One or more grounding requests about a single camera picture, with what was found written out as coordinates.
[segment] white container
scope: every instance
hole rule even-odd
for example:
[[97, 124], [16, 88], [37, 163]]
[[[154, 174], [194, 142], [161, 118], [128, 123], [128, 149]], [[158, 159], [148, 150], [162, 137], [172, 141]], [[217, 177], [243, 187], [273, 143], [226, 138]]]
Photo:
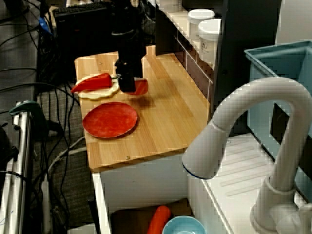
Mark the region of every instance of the white container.
[[215, 17], [215, 13], [212, 10], [208, 9], [196, 9], [192, 10], [187, 14], [187, 36], [196, 40], [198, 37], [198, 25], [204, 20], [213, 19]]
[[163, 12], [182, 11], [182, 0], [157, 0], [157, 4]]
[[209, 19], [198, 26], [199, 57], [206, 63], [215, 64], [221, 19]]

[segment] keyboard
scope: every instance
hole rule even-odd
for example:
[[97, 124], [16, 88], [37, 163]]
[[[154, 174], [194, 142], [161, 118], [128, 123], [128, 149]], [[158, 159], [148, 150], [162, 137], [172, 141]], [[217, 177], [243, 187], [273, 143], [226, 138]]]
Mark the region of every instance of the keyboard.
[[98, 10], [104, 10], [110, 7], [109, 2], [94, 2], [84, 5], [74, 5], [70, 7], [57, 8], [53, 11], [55, 17], [70, 15], [70, 14], [79, 14], [87, 12], [95, 12]]

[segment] red plate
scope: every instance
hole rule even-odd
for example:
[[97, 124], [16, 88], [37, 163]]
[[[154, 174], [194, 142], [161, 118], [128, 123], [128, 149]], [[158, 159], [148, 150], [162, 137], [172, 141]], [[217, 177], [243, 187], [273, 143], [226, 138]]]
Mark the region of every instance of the red plate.
[[84, 129], [95, 137], [117, 137], [131, 130], [137, 112], [122, 102], [108, 102], [91, 110], [83, 119]]

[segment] red bell pepper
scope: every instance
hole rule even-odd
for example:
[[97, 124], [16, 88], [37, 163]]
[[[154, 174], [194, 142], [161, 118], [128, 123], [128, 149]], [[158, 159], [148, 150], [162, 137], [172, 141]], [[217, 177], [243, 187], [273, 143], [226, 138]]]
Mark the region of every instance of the red bell pepper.
[[108, 73], [103, 73], [94, 77], [90, 77], [75, 85], [71, 92], [79, 92], [83, 90], [107, 89], [113, 86], [112, 78]]

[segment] carrot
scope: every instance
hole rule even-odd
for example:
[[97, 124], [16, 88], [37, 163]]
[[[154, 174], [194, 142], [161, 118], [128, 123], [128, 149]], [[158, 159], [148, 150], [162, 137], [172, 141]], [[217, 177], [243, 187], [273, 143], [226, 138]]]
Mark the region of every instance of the carrot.
[[98, 90], [110, 88], [113, 85], [111, 76], [108, 73], [100, 74], [94, 77], [85, 79], [81, 83], [74, 86], [71, 90], [72, 93], [82, 90]]
[[166, 206], [159, 206], [154, 213], [147, 234], [162, 234], [171, 212]]

